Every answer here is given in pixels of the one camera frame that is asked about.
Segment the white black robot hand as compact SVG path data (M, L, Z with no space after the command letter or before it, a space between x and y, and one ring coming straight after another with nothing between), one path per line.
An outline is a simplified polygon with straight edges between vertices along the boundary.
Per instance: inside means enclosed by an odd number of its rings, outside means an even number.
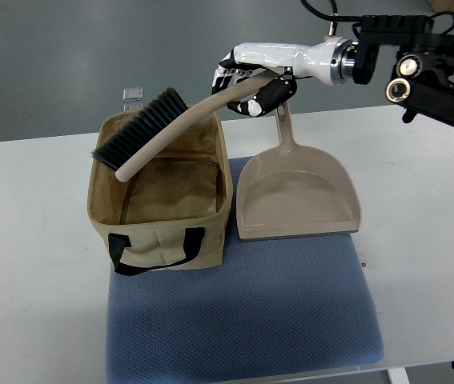
M245 101L232 101L227 108L249 116L264 116L297 91L297 82L316 78L327 86L340 85L352 77L356 44L345 38L328 38L315 46L283 43L244 42L235 46L218 64L211 92L216 94L252 77L256 70L268 70L275 77Z

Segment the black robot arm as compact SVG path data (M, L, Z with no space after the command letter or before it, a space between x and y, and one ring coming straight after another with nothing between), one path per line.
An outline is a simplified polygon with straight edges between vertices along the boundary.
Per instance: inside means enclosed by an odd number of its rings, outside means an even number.
M404 108L403 122L422 114L454 126L454 34L450 29L434 32L434 16L327 15L308 2L302 4L316 17L330 22L333 30L340 22L352 25L357 40L343 43L333 54L333 79L367 85L380 47L395 46L396 63L385 96Z

